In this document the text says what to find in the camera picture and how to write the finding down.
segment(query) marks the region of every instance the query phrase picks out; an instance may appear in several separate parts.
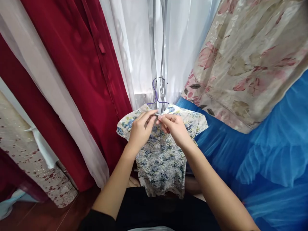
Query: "purple hanger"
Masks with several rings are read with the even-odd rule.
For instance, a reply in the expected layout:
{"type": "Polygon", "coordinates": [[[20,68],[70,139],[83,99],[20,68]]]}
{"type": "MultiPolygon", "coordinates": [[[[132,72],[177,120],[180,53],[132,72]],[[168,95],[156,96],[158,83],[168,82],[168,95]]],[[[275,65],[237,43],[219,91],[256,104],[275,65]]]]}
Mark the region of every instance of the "purple hanger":
{"type": "Polygon", "coordinates": [[[152,82],[152,86],[153,86],[153,89],[154,89],[154,91],[155,91],[154,103],[147,103],[147,105],[149,105],[149,104],[155,104],[156,101],[159,102],[159,103],[168,103],[168,102],[160,102],[160,101],[158,100],[157,91],[156,91],[156,89],[155,89],[155,87],[154,87],[154,81],[155,81],[155,80],[156,80],[156,78],[153,79],[153,82],[152,82]]]}

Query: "beige floral fabric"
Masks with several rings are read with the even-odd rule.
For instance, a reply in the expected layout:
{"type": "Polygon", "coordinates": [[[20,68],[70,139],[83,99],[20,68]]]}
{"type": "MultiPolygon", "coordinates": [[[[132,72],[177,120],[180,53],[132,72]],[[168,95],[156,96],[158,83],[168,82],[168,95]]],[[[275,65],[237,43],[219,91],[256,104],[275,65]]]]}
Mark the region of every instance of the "beige floral fabric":
{"type": "Polygon", "coordinates": [[[65,207],[74,200],[77,190],[57,165],[48,169],[33,133],[25,132],[29,128],[0,92],[0,147],[59,208],[65,207]]]}
{"type": "Polygon", "coordinates": [[[249,133],[308,67],[305,0],[222,0],[182,97],[249,133]]]}

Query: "black sleeve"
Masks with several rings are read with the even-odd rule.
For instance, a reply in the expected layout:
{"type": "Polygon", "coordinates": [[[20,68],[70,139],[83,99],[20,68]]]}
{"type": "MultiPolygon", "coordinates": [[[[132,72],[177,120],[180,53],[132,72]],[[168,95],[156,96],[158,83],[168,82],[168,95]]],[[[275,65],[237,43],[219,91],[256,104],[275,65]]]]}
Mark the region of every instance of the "black sleeve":
{"type": "Polygon", "coordinates": [[[94,231],[94,230],[106,230],[115,231],[116,221],[113,217],[95,211],[90,210],[88,215],[81,221],[78,230],[79,231],[94,231]]]}

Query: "blue floral pattern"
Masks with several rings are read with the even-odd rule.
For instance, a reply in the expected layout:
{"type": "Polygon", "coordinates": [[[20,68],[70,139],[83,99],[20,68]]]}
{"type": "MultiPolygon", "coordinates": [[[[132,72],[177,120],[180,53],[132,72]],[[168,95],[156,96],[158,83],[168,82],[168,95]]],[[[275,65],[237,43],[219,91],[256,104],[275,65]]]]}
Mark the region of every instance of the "blue floral pattern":
{"type": "MultiPolygon", "coordinates": [[[[151,109],[144,104],[137,111],[126,115],[117,125],[117,133],[129,140],[133,121],[142,113],[151,109]]],[[[163,114],[180,115],[192,139],[207,127],[205,116],[169,104],[163,114]]],[[[186,157],[175,144],[170,134],[165,134],[160,125],[154,125],[147,143],[136,156],[138,176],[141,186],[145,187],[149,197],[173,192],[184,197],[186,157]]]]}

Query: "blue tulle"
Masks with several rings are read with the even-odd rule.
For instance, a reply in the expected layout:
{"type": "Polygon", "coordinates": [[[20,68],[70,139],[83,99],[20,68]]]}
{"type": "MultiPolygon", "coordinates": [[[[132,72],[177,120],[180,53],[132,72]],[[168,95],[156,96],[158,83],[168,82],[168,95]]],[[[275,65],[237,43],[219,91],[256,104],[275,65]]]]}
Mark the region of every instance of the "blue tulle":
{"type": "Polygon", "coordinates": [[[308,230],[308,71],[249,134],[183,98],[177,105],[206,116],[198,146],[261,230],[308,230]]]}

